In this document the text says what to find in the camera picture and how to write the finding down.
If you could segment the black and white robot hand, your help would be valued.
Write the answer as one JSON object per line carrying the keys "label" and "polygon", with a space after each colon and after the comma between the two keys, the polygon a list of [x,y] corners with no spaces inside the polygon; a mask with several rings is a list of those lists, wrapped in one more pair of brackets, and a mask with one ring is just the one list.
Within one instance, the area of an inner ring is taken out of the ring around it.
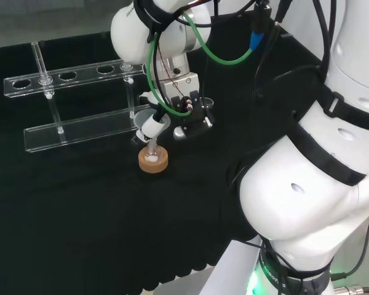
{"label": "black and white robot hand", "polygon": [[201,98],[199,79],[196,73],[188,73],[173,80],[161,82],[161,89],[169,106],[176,112],[190,112],[189,116],[179,117],[163,108],[153,92],[143,92],[138,96],[141,104],[149,108],[135,114],[134,124],[137,128],[135,139],[141,143],[149,143],[170,126],[173,137],[185,140],[203,134],[215,123],[210,108],[213,101]]}

